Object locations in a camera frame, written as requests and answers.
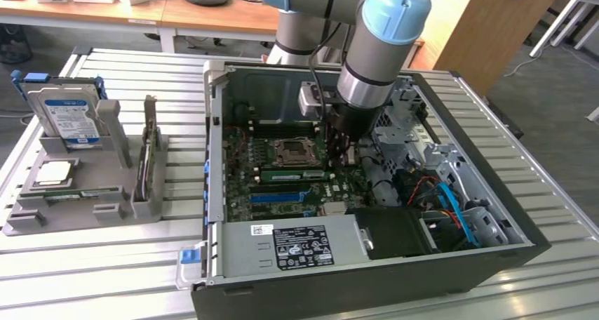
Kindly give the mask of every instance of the gray floor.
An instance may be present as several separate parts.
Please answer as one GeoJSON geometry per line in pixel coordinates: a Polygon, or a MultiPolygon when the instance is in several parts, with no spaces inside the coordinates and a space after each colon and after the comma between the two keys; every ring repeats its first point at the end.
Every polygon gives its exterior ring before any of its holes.
{"type": "MultiPolygon", "coordinates": [[[[0,109],[27,109],[10,83],[11,71],[19,68],[25,72],[58,74],[77,45],[161,51],[159,42],[141,34],[90,31],[85,34],[78,29],[29,27],[27,35],[35,58],[19,66],[2,66],[0,109]]],[[[251,42],[223,40],[223,47],[215,47],[213,40],[198,44],[198,49],[190,49],[178,38],[178,52],[243,57],[269,53],[269,49],[251,42]]],[[[530,59],[530,50],[522,47],[507,71],[530,59]]],[[[543,58],[498,81],[489,96],[525,130],[525,146],[599,224],[599,126],[585,119],[599,106],[598,90],[599,71],[562,48],[549,48],[543,58]]],[[[0,163],[4,163],[25,126],[15,119],[0,120],[0,163]]]]}

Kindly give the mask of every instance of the cpu socket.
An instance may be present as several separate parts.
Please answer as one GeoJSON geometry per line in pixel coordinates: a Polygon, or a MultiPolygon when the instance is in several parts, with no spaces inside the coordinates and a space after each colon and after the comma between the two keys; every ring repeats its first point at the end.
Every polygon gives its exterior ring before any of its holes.
{"type": "Polygon", "coordinates": [[[302,166],[319,163],[314,152],[315,143],[309,139],[277,140],[275,164],[279,166],[302,166]]]}

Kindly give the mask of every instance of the robotic arm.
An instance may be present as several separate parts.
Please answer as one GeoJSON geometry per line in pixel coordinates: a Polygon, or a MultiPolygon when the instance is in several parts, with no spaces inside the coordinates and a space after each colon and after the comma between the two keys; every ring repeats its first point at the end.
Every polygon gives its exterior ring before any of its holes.
{"type": "MultiPolygon", "coordinates": [[[[283,63],[306,64],[333,22],[355,25],[355,33],[337,88],[303,90],[301,104],[327,108],[329,154],[373,129],[414,41],[425,28],[431,0],[263,0],[281,9],[275,51],[283,63]]],[[[342,42],[331,37],[331,44],[342,42]]]]}

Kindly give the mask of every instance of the blue pcie slot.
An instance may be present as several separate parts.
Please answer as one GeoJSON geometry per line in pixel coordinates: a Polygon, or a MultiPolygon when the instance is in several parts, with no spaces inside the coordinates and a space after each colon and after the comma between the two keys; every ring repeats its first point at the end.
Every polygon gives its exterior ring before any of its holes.
{"type": "Polygon", "coordinates": [[[273,195],[261,195],[253,196],[250,201],[253,203],[278,203],[278,202],[301,202],[302,194],[299,192],[291,194],[273,194],[273,195]]]}

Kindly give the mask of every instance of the wooden cabinet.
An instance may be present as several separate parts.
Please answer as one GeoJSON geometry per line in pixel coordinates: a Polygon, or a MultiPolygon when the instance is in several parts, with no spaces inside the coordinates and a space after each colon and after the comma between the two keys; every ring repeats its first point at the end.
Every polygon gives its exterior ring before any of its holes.
{"type": "Polygon", "coordinates": [[[481,96],[554,0],[431,0],[414,69],[457,71],[481,96]]]}

